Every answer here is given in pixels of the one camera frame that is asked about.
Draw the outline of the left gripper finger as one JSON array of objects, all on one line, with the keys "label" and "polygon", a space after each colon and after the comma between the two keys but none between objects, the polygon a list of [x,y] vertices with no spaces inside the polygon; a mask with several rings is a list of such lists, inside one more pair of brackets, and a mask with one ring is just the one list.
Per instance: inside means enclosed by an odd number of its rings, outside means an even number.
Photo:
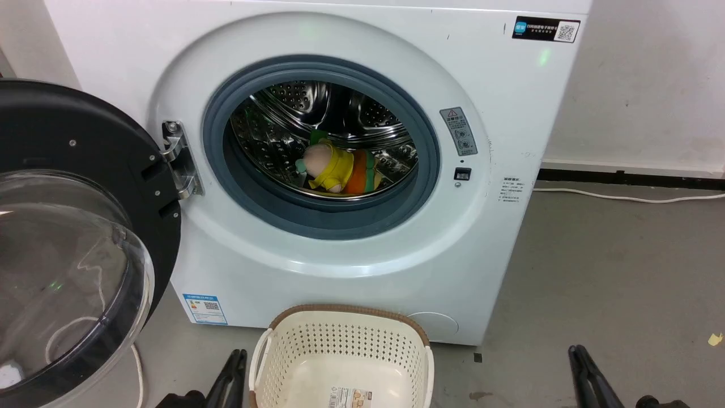
[{"label": "left gripper finger", "polygon": [[231,381],[229,383],[230,407],[242,407],[246,379],[246,362],[246,350],[235,349],[232,351],[230,368]]},{"label": "left gripper finger", "polygon": [[206,398],[206,407],[230,407],[229,406],[229,383],[231,381],[231,355],[228,357],[223,369],[215,380]]}]

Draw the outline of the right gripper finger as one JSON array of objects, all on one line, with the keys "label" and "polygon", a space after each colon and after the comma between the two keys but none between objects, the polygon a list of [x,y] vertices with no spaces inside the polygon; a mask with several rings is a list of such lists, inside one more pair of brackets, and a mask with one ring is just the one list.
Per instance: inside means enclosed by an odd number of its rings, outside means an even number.
[{"label": "right gripper finger", "polygon": [[602,374],[585,346],[580,346],[582,351],[587,352],[588,357],[588,381],[594,394],[593,407],[624,407],[623,403],[614,392],[608,380]]},{"label": "right gripper finger", "polygon": [[570,371],[572,372],[573,389],[578,407],[593,407],[594,394],[590,387],[588,375],[587,352],[582,351],[579,345],[569,347]]}]

